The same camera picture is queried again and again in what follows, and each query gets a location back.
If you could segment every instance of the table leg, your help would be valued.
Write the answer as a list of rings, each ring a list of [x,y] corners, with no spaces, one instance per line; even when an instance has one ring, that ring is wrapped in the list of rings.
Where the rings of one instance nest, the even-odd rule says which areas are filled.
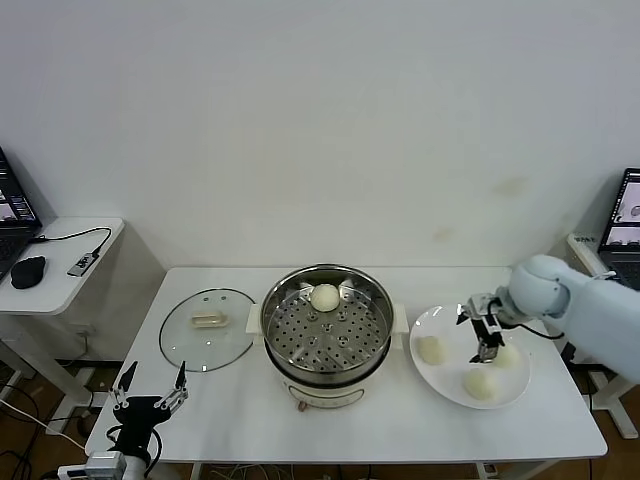
[[[476,470],[478,471],[478,480],[489,480],[487,471],[484,469],[484,463],[476,462]]]
[[[14,372],[20,372],[23,377],[31,380],[36,371],[27,362],[22,360],[13,350],[0,341],[0,362],[11,368]]]
[[[14,372],[7,382],[7,386],[0,391],[0,399],[6,400],[7,397],[15,391],[11,387],[15,387],[22,377],[32,379],[36,371],[2,341],[0,341],[0,362],[4,363]]]
[[[81,368],[75,378],[79,384],[86,385],[94,371],[94,368]],[[51,418],[68,418],[73,414],[73,410],[77,407],[89,406],[102,408],[104,407],[107,398],[109,398],[109,392],[93,392],[91,405],[87,405],[86,403],[78,403],[72,397],[66,396],[62,399],[60,405],[58,405],[58,408]],[[69,420],[54,420],[49,422],[49,428],[51,430],[46,431],[47,435],[55,435],[54,432],[64,431],[68,423]]]
[[[191,469],[191,477],[190,480],[200,480],[200,471],[202,470],[202,464],[200,462],[196,462],[193,464],[193,468]]]
[[[592,396],[592,410],[608,411],[622,438],[638,438],[638,431],[624,409],[624,405],[620,402],[620,397],[635,387],[635,384],[619,375],[608,381],[602,372],[589,372],[589,377],[598,389],[598,392]],[[589,396],[583,395],[582,397],[589,405]]]
[[[499,478],[500,480],[529,480],[558,462],[559,460],[547,460],[545,462],[516,463]]]
[[[91,392],[69,374],[11,315],[2,316],[3,340],[20,358],[27,362],[43,377],[73,398],[79,405],[89,405]]]

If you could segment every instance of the black mouse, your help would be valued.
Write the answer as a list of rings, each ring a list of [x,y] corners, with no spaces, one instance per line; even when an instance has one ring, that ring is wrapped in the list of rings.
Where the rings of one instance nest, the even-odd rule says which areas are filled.
[[[40,283],[44,275],[44,257],[31,257],[16,263],[11,269],[11,285],[19,290],[33,287]]]

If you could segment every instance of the stainless steel steamer basket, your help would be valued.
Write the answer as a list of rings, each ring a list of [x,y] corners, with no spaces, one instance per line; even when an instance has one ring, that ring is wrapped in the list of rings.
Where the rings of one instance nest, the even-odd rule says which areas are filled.
[[[319,312],[313,288],[334,285],[340,304]],[[363,380],[382,363],[391,344],[391,299],[369,275],[342,265],[314,265],[280,280],[262,303],[260,323],[269,357],[292,380],[315,388]]]

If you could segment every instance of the white plate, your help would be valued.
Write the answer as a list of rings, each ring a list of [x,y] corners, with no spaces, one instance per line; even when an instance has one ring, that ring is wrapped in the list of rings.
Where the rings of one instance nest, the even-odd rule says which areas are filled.
[[[466,407],[492,409],[515,402],[527,390],[531,379],[530,352],[508,332],[503,332],[504,341],[512,343],[520,353],[516,365],[501,368],[491,364],[469,363],[477,352],[478,340],[471,321],[456,325],[458,308],[457,304],[430,308],[413,325],[409,349],[420,375],[442,396]],[[428,336],[438,337],[446,348],[446,361],[442,365],[429,365],[418,353],[418,338]],[[495,379],[498,392],[491,400],[477,400],[464,389],[463,376],[473,368],[488,369]]]

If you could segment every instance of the floor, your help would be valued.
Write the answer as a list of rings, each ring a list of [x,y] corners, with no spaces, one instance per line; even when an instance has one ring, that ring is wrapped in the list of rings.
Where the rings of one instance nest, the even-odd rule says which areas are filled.
[[[91,379],[89,387],[94,390],[106,390],[117,374],[113,369],[99,369]],[[6,370],[0,370],[0,380],[6,378]],[[583,392],[586,392],[586,378],[584,374],[574,375]],[[19,387],[28,393],[36,401],[40,417],[50,417],[55,406],[61,400],[62,395],[48,381],[40,376],[33,380],[23,381]],[[20,393],[14,393],[9,401],[29,412],[34,413],[34,407],[29,399]],[[627,411],[640,427],[640,389],[629,392],[623,403]],[[85,439],[80,435],[80,427],[90,429],[95,421],[95,415],[91,414],[84,419],[74,418],[70,420],[65,433],[79,443]],[[609,453],[602,458],[593,460],[592,477],[594,480],[625,480],[640,478],[640,440],[623,440],[605,412],[595,412],[595,418],[609,445]],[[18,459],[8,451],[23,454],[27,449],[32,434],[35,431],[33,424],[24,423],[0,414],[0,480],[38,480],[40,476],[59,465],[83,463],[86,459],[84,452],[60,437],[44,435],[39,431],[31,454],[29,456],[32,472],[29,476],[26,471],[14,472]],[[183,479],[189,478],[190,465],[176,465],[176,470]],[[206,466],[202,470],[201,479],[235,479],[246,478],[249,480],[291,480],[291,466],[259,466],[250,468],[236,468],[233,466]],[[372,479],[391,480],[401,478],[403,480],[423,479],[464,479],[476,478],[473,465],[373,465],[369,472],[368,465],[296,465],[294,468],[295,480],[322,479],[327,480],[358,480],[370,477]],[[560,479],[584,479],[589,477],[589,462],[587,460],[573,460],[560,462],[536,477],[537,480]]]

